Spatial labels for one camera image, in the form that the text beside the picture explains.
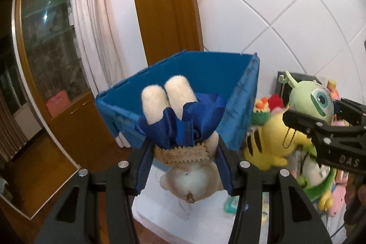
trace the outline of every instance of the striped curtain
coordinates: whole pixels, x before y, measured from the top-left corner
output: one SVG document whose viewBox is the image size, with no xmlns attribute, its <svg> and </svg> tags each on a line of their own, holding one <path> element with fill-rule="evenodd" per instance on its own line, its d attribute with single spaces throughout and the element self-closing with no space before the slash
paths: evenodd
<svg viewBox="0 0 366 244">
<path fill-rule="evenodd" d="M 25 143 L 27 139 L 10 113 L 0 91 L 0 163 L 11 160 Z"/>
</svg>

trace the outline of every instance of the metal chain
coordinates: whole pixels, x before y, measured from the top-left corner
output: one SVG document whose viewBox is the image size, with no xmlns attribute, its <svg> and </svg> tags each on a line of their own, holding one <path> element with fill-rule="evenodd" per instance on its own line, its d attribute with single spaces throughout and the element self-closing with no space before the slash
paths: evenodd
<svg viewBox="0 0 366 244">
<path fill-rule="evenodd" d="M 296 134 L 296 131 L 294 131 L 293 132 L 293 135 L 292 135 L 292 138 L 290 140 L 290 143 L 288 144 L 287 147 L 285 147 L 285 141 L 286 141 L 286 138 L 287 138 L 289 132 L 290 132 L 290 128 L 288 128 L 287 133 L 285 135 L 285 138 L 283 139 L 283 142 L 282 142 L 282 147 L 285 148 L 285 149 L 288 149 L 290 147 L 290 145 L 291 145 L 291 143 L 292 143 L 292 141 L 293 141 L 293 139 L 295 137 L 295 134 Z"/>
</svg>

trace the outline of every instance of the blue plastic crate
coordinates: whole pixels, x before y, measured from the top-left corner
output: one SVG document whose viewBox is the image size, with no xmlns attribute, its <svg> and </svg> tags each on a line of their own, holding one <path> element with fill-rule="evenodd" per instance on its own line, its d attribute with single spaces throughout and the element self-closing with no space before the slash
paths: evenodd
<svg viewBox="0 0 366 244">
<path fill-rule="evenodd" d="M 170 77 L 183 75 L 194 92 L 219 93 L 227 101 L 217 132 L 228 148 L 238 150 L 250 124 L 258 73 L 256 54 L 183 51 L 100 93 L 96 105 L 113 136 L 122 132 L 133 148 L 139 148 L 145 139 L 135 131 L 142 115 L 142 90 L 152 84 L 164 86 Z"/>
</svg>

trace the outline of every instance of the cabinet door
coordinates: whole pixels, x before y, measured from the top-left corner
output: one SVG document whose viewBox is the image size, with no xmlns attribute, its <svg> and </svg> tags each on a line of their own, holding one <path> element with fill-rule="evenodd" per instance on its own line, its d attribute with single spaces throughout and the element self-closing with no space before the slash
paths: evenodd
<svg viewBox="0 0 366 244">
<path fill-rule="evenodd" d="M 115 143 L 91 93 L 53 118 L 50 127 L 67 153 L 82 167 L 91 167 Z"/>
<path fill-rule="evenodd" d="M 23 68 L 47 123 L 90 91 L 70 0 L 21 0 Z"/>
</svg>

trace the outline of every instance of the blue satin bow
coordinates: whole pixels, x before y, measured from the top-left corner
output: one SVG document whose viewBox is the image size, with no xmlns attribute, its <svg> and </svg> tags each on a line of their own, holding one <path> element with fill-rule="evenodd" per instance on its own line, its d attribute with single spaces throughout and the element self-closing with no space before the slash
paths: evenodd
<svg viewBox="0 0 366 244">
<path fill-rule="evenodd" d="M 195 93 L 195 96 L 197 102 L 183 106 L 182 120 L 168 107 L 163 111 L 162 119 L 153 124 L 149 125 L 146 118 L 141 116 L 135 129 L 164 149 L 176 145 L 192 147 L 206 140 L 218 127 L 226 102 L 218 94 Z"/>
</svg>

